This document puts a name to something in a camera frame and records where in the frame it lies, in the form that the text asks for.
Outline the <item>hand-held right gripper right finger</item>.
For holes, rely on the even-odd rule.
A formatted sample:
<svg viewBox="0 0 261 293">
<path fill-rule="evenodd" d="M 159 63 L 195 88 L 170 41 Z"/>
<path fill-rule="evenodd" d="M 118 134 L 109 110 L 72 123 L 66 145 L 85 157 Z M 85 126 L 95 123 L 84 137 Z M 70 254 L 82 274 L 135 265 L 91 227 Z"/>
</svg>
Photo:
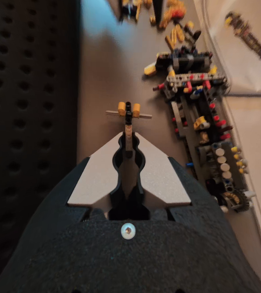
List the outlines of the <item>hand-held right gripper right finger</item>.
<svg viewBox="0 0 261 293">
<path fill-rule="evenodd" d="M 140 171 L 145 207 L 174 207 L 190 205 L 188 196 L 169 157 L 138 133 L 138 150 L 144 155 L 145 164 Z"/>
</svg>

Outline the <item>open lego instruction booklet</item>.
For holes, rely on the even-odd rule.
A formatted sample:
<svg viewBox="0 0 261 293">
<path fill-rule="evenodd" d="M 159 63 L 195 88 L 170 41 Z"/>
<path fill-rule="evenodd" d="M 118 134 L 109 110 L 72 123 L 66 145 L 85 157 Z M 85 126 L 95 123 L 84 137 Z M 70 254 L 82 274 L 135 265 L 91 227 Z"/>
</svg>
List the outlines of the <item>open lego instruction booklet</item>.
<svg viewBox="0 0 261 293">
<path fill-rule="evenodd" d="M 248 183 L 256 193 L 255 213 L 261 230 L 261 59 L 225 24 L 229 12 L 241 14 L 261 43 L 261 1 L 194 1 L 217 61 L 228 76 L 226 103 L 236 126 L 236 140 L 249 161 Z"/>
</svg>

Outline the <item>pile of yellow lego pieces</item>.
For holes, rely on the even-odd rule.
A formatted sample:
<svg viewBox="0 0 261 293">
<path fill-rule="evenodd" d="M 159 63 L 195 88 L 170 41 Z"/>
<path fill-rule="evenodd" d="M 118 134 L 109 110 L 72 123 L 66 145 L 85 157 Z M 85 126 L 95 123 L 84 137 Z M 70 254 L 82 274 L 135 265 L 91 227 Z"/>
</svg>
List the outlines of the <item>pile of yellow lego pieces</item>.
<svg viewBox="0 0 261 293">
<path fill-rule="evenodd" d="M 142 6 L 147 10 L 153 9 L 152 0 L 118 1 L 119 20 L 122 21 L 128 18 L 133 19 L 137 23 Z M 192 21 L 188 21 L 185 25 L 180 23 L 186 12 L 187 8 L 183 1 L 167 0 L 163 4 L 162 19 L 159 26 L 155 24 L 154 10 L 153 14 L 149 17 L 150 25 L 156 27 L 158 31 L 164 31 L 170 23 L 173 23 L 170 34 L 165 37 L 165 41 L 171 50 L 175 49 L 178 42 L 183 43 L 185 40 L 189 40 L 191 44 L 194 44 L 201 35 L 201 30 L 194 31 L 194 23 Z"/>
</svg>

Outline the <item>small black lego linkage assembly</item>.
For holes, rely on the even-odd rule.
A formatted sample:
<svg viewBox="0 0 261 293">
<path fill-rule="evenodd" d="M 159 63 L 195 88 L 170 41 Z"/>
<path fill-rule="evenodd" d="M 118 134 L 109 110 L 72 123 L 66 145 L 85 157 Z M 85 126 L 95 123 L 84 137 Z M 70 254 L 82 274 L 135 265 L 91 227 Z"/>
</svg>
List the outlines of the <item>small black lego linkage assembly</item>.
<svg viewBox="0 0 261 293">
<path fill-rule="evenodd" d="M 125 155 L 132 158 L 132 120 L 135 119 L 152 119 L 151 114 L 143 114 L 140 112 L 140 104 L 136 103 L 132 106 L 131 102 L 119 102 L 118 110 L 107 110 L 107 115 L 123 117 L 125 120 Z"/>
</svg>

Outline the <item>long black lego beam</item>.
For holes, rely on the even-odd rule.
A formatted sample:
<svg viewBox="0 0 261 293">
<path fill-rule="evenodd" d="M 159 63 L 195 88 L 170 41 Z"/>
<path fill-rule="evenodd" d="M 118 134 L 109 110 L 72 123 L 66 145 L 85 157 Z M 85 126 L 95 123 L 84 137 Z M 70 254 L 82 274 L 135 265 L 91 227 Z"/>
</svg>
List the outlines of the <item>long black lego beam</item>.
<svg viewBox="0 0 261 293">
<path fill-rule="evenodd" d="M 154 10 L 155 24 L 159 26 L 162 19 L 164 0 L 153 0 L 152 4 Z"/>
</svg>

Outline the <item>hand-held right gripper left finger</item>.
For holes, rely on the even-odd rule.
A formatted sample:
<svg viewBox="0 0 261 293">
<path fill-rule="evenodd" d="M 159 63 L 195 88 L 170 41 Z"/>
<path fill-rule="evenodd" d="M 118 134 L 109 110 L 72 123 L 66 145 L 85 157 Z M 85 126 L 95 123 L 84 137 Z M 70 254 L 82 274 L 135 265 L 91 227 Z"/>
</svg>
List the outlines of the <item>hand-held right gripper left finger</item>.
<svg viewBox="0 0 261 293">
<path fill-rule="evenodd" d="M 94 152 L 67 202 L 69 206 L 114 206 L 111 199 L 119 189 L 123 162 L 123 132 Z"/>
</svg>

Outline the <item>lego car chassis assembly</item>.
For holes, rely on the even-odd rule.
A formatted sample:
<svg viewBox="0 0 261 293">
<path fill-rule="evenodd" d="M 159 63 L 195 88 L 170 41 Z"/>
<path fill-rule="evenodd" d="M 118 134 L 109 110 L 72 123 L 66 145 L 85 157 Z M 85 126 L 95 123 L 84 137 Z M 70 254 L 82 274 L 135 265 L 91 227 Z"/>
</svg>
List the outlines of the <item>lego car chassis assembly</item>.
<svg viewBox="0 0 261 293">
<path fill-rule="evenodd" d="M 158 53 L 144 75 L 167 74 L 153 91 L 163 94 L 169 104 L 176 136 L 194 164 L 194 177 L 223 212 L 245 212 L 252 208 L 254 197 L 245 179 L 248 163 L 242 149 L 233 143 L 233 126 L 222 103 L 227 79 L 216 67 L 211 68 L 212 56 L 212 52 L 198 52 L 195 46 L 182 46 L 171 53 Z"/>
</svg>

